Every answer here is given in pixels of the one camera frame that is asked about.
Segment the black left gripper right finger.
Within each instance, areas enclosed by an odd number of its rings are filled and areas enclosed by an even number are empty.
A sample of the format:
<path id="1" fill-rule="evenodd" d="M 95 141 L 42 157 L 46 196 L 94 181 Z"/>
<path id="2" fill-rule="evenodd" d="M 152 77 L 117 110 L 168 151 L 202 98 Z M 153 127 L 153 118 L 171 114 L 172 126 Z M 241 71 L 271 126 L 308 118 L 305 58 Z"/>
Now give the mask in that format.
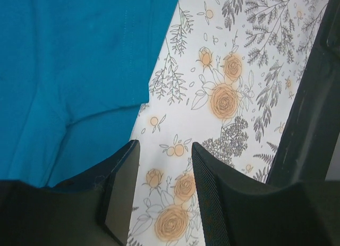
<path id="1" fill-rule="evenodd" d="M 339 182 L 276 188 L 197 142 L 192 164 L 206 245 L 339 245 Z"/>

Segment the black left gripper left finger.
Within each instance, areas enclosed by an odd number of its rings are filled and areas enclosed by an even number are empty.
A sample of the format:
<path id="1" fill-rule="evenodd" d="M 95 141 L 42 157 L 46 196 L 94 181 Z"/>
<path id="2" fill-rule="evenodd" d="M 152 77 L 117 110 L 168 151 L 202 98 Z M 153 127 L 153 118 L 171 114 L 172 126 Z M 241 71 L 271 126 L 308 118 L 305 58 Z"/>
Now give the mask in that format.
<path id="1" fill-rule="evenodd" d="M 1 245 L 126 245 L 140 144 L 54 187 L 1 181 Z"/>

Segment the teal blue t shirt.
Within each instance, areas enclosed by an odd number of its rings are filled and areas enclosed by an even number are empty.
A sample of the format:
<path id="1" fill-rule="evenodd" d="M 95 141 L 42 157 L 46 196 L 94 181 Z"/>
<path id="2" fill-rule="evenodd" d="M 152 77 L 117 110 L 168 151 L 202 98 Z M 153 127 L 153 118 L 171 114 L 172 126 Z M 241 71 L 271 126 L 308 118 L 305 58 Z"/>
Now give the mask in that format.
<path id="1" fill-rule="evenodd" d="M 1 179 L 53 186 L 126 142 L 178 0 L 1 0 Z"/>

